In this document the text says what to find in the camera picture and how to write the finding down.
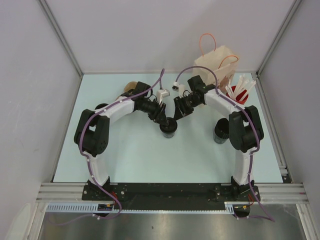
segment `black round object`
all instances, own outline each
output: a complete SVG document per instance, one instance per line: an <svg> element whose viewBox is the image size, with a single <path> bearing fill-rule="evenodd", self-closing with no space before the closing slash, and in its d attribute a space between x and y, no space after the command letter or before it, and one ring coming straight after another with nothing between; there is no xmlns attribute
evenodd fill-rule
<svg viewBox="0 0 320 240"><path fill-rule="evenodd" d="M216 143L223 144L229 138L229 121L221 118L215 125L213 138Z"/></svg>
<svg viewBox="0 0 320 240"><path fill-rule="evenodd" d="M175 135L175 132L178 128L178 123L176 120L174 120L172 117L167 117L166 118L169 122L169 125L159 125L161 132L163 133L163 135L170 139Z"/></svg>
<svg viewBox="0 0 320 240"><path fill-rule="evenodd" d="M95 107L94 110L102 109L102 108L105 107L105 106L108 106L108 103L100 103L98 106Z"/></svg>

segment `black lid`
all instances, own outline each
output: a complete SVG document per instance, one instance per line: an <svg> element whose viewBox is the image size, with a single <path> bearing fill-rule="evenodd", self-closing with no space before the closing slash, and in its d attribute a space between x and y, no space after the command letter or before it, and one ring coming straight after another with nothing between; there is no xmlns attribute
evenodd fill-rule
<svg viewBox="0 0 320 240"><path fill-rule="evenodd" d="M229 121L226 118L221 118L215 125L214 133L221 139L229 138Z"/></svg>
<svg viewBox="0 0 320 240"><path fill-rule="evenodd" d="M168 120L169 125L165 126L160 124L160 130L166 134L173 134L178 128L178 123L172 117L167 117L166 119Z"/></svg>

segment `reflective floor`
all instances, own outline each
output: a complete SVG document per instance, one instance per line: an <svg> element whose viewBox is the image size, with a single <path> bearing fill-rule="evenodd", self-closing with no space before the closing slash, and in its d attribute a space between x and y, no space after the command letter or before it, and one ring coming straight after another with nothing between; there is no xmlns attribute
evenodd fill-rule
<svg viewBox="0 0 320 240"><path fill-rule="evenodd" d="M236 220L223 214L121 214L112 220L91 216L65 226L76 213L47 213L39 240L305 240L296 205L267 205L276 223ZM262 214L254 205L251 215Z"/></svg>

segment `table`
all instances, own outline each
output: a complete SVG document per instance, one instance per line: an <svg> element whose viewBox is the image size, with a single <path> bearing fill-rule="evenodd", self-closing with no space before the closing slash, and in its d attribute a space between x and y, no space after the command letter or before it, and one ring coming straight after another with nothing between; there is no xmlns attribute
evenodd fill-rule
<svg viewBox="0 0 320 240"><path fill-rule="evenodd" d="M237 84L240 73L234 75ZM86 182L87 162L74 143L74 134L84 109L94 110L98 104L112 103L123 93L128 82L141 81L152 85L159 73L147 74L85 74L75 102L54 182ZM172 91L177 74L164 74L162 85L170 90L164 99L167 117L174 115ZM187 84L191 77L185 73L179 83ZM245 106L258 108L264 139L254 157L253 177L257 183L282 183L278 162L268 133L267 124L256 90L250 92ZM229 183L234 172L235 149L228 140L217 144L213 128L223 116L209 106L198 106L193 114L177 121L178 129L173 138L165 138L159 125L148 115L136 111L110 126L109 144L101 157L105 160L111 182L114 183Z"/></svg>

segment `bag handle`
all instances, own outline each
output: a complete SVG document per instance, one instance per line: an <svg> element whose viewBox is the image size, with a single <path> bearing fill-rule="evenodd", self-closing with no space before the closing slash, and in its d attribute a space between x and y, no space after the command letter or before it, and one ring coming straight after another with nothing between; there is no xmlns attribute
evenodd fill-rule
<svg viewBox="0 0 320 240"><path fill-rule="evenodd" d="M202 34L202 35L200 36L200 39L199 39L199 47L200 47L200 50L201 50L201 53L202 53L202 57L205 55L205 54L204 54L204 51L202 50L202 47L201 47L201 39L202 39L202 37L203 37L204 35L209 35L209 36L211 36L211 37L213 38L213 40L214 40L214 50L213 50L213 51L215 51L216 48L217 48L216 39L215 39L215 37L214 37L211 33L204 33L204 34Z"/></svg>
<svg viewBox="0 0 320 240"><path fill-rule="evenodd" d="M236 55L229 55L229 56L226 56L226 57L221 61L221 63L220 63L220 65L219 65L218 69L221 67L221 65L222 65L222 63L224 62L224 60L226 60L226 59L227 59L227 58L229 58L229 57L235 57L235 58L236 58L236 60L235 60L235 61L233 61L233 62L230 62L230 64L233 64L233 63L235 63L235 62L238 62L238 61L239 61L239 58L238 58Z"/></svg>

